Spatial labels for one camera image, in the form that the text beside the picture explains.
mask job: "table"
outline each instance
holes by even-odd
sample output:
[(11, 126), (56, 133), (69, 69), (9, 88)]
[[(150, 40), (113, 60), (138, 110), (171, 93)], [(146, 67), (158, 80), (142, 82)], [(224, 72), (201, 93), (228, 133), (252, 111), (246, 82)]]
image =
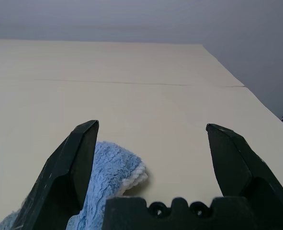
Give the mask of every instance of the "table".
[(283, 123), (202, 45), (0, 40), (0, 221), (91, 119), (146, 163), (129, 194), (148, 205), (221, 196), (207, 123), (244, 136), (283, 186)]

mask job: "screw hole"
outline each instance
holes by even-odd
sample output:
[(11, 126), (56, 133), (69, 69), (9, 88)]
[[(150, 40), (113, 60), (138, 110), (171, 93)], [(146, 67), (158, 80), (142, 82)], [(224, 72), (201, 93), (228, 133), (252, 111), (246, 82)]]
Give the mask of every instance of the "screw hole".
[(149, 212), (155, 218), (163, 218), (169, 215), (169, 209), (161, 202), (154, 202), (148, 208)]
[(210, 216), (210, 209), (202, 202), (194, 202), (189, 207), (190, 211), (200, 218)]

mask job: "wall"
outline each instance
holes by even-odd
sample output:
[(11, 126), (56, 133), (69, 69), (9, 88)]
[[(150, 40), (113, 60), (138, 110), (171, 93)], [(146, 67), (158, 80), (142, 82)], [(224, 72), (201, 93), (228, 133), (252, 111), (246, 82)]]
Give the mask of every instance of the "wall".
[(283, 0), (0, 0), (0, 38), (201, 43), (283, 116)]

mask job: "microfiber cloth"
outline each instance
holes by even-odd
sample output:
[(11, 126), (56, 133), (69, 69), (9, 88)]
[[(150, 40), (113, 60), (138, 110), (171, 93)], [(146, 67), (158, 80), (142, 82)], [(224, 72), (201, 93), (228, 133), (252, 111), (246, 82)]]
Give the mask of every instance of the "microfiber cloth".
[[(70, 218), (66, 230), (100, 230), (106, 199), (121, 196), (146, 180), (145, 170), (142, 160), (130, 151), (111, 142), (97, 142), (84, 207)], [(10, 230), (18, 213), (0, 222), (0, 230)]]

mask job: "towel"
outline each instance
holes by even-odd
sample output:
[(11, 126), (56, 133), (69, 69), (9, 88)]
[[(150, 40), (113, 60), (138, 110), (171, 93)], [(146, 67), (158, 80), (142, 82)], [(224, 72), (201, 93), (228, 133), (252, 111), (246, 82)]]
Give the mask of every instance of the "towel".
[[(97, 142), (84, 207), (70, 218), (66, 230), (100, 230), (106, 199), (121, 196), (145, 181), (145, 170), (145, 164), (132, 152), (111, 142)], [(0, 230), (10, 230), (18, 213), (13, 212), (0, 222)]]

